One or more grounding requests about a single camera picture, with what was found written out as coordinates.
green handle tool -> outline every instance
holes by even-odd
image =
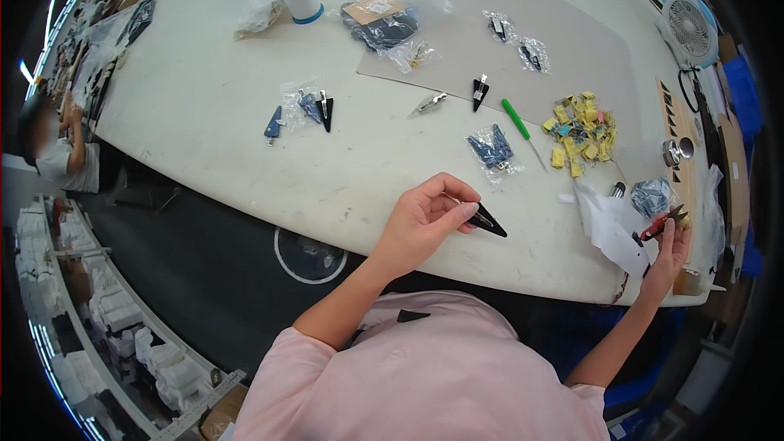
[[[512,104],[510,104],[509,101],[507,101],[505,99],[501,99],[501,105],[506,110],[506,112],[509,113],[509,117],[512,118],[512,121],[514,121],[514,124],[517,125],[517,129],[520,130],[521,133],[523,133],[523,138],[525,138],[528,141],[528,143],[531,144],[531,148],[534,149],[534,153],[536,154],[536,158],[539,159],[539,161],[542,163],[542,167],[544,167],[544,172],[547,172],[547,166],[544,164],[544,161],[542,160],[542,157],[539,156],[539,152],[536,151],[536,147],[534,147],[534,144],[531,141],[531,135],[528,134],[528,130],[525,129],[525,125],[523,124],[523,120],[521,120],[520,116],[518,116],[517,113],[515,113],[515,108],[513,108]]]

gray cutting mat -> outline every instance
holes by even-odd
[[[641,141],[637,91],[629,46],[596,19],[563,0],[450,0],[453,14],[439,18],[417,37],[427,40],[442,60],[410,74],[391,61],[366,52],[357,73],[411,83],[471,100],[473,80],[488,76],[482,105],[503,111],[508,99],[523,119],[543,123],[554,103],[568,94],[592,91],[612,109],[618,145]],[[522,69],[517,48],[492,38],[482,10],[509,16],[515,33],[544,42],[551,75]]]

fingernail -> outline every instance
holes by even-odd
[[[465,218],[471,218],[474,216],[476,211],[479,209],[479,203],[468,203],[463,205],[463,214]]]

white t-shirt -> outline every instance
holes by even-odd
[[[76,174],[68,173],[68,157],[74,147],[66,138],[60,138],[54,147],[36,159],[35,165],[41,177],[56,182],[65,191],[98,192],[98,155],[100,146],[88,143],[85,150],[85,166]]]

white fan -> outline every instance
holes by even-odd
[[[656,27],[661,32],[681,69],[692,65],[706,68],[719,53],[716,20],[701,0],[664,0],[661,19]]]

